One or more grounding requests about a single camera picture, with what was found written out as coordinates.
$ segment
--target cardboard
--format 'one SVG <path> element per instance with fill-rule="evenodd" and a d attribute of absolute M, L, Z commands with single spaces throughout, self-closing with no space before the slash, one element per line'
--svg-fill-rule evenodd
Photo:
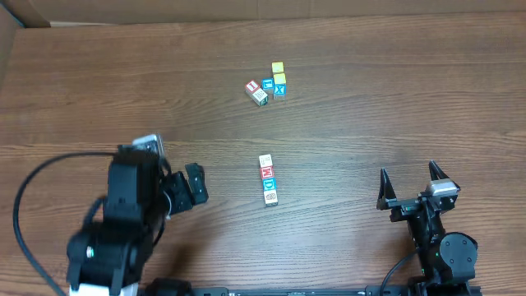
<path fill-rule="evenodd" d="M 9 12 L 0 6 L 0 90 L 2 89 L 3 77 L 7 70 L 9 53 L 15 39 L 16 30 L 20 26 Z"/>
<path fill-rule="evenodd" d="M 0 0 L 28 26 L 526 11 L 524 0 Z"/>

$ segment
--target table surface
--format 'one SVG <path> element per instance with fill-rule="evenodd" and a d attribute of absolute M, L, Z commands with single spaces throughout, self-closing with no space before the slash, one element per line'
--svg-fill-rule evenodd
<path fill-rule="evenodd" d="M 174 169 L 205 167 L 210 199 L 177 215 L 148 261 L 194 286 L 379 284 L 412 249 L 375 209 L 380 169 L 415 197 L 434 159 L 462 188 L 446 230 L 478 240 L 486 295 L 526 289 L 526 14 L 19 30 L 0 98 L 0 294 L 51 295 L 12 233 L 17 186 L 48 157 L 163 135 Z M 244 84 L 284 61 L 288 100 Z M 258 156 L 279 205 L 265 208 Z M 66 245 L 103 195 L 107 159 L 68 160 L 21 204 L 26 242 L 67 287 Z M 393 282 L 418 275 L 417 262 Z"/>

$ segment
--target stack of blocks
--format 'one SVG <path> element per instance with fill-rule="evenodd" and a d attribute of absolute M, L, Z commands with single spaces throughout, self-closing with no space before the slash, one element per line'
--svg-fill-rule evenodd
<path fill-rule="evenodd" d="M 287 79 L 285 79 L 283 62 L 272 63 L 272 75 L 274 75 L 274 99 L 285 100 Z"/>
<path fill-rule="evenodd" d="M 266 206 L 277 206 L 278 195 L 276 193 L 276 178 L 274 176 L 274 165 L 272 165 L 272 156 L 260 156 L 260 173 L 263 181 L 263 196 L 265 197 Z"/>
<path fill-rule="evenodd" d="M 264 106 L 269 102 L 269 96 L 253 80 L 245 85 L 245 92 L 258 106 Z"/>

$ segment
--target row of blocks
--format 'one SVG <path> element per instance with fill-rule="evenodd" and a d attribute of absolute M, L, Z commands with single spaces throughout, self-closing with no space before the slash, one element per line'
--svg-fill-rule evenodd
<path fill-rule="evenodd" d="M 245 85 L 245 91 L 259 106 L 264 106 L 269 102 L 268 95 L 273 95 L 274 99 L 285 100 L 287 78 L 283 62 L 272 63 L 272 74 L 273 77 L 261 80 L 261 87 L 254 80 Z"/>
<path fill-rule="evenodd" d="M 274 165 L 272 164 L 271 155 L 260 156 L 260 173 L 263 181 L 263 196 L 265 197 L 265 204 L 267 206 L 278 205 L 278 189 L 276 185 L 276 178 L 274 175 Z"/>

